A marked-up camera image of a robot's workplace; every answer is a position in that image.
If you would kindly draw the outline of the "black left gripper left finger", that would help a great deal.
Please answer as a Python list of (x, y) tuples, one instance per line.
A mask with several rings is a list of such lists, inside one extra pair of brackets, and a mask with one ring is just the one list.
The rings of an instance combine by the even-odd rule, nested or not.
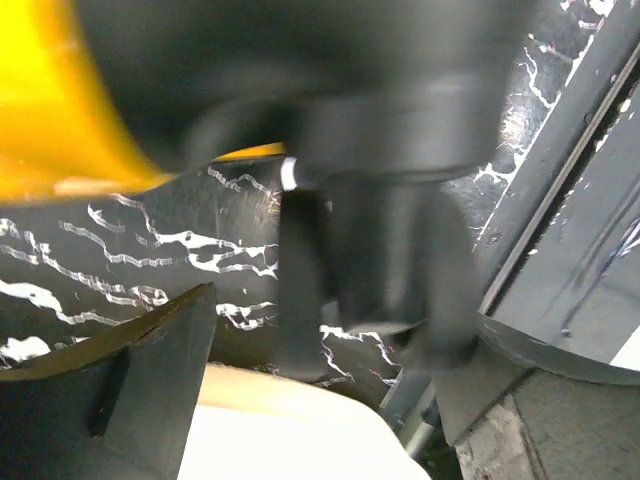
[(2, 371), (2, 478), (177, 478), (215, 306), (215, 286), (202, 284)]

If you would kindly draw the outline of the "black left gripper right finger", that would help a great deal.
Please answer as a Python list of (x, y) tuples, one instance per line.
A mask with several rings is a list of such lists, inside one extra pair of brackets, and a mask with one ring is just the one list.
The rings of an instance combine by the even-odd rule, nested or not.
[(638, 478), (638, 372), (479, 326), (468, 362), (433, 376), (463, 478)]

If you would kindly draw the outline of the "yellow Pikachu suitcase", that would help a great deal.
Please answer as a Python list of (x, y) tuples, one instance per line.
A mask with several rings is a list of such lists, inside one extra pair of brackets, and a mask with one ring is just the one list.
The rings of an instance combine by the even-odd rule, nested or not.
[(475, 346), (479, 287), (443, 191), (495, 152), (532, 1), (5, 1), (1, 198), (142, 192), (273, 146), (279, 339), (321, 373), (321, 310), (407, 335), (431, 368)]

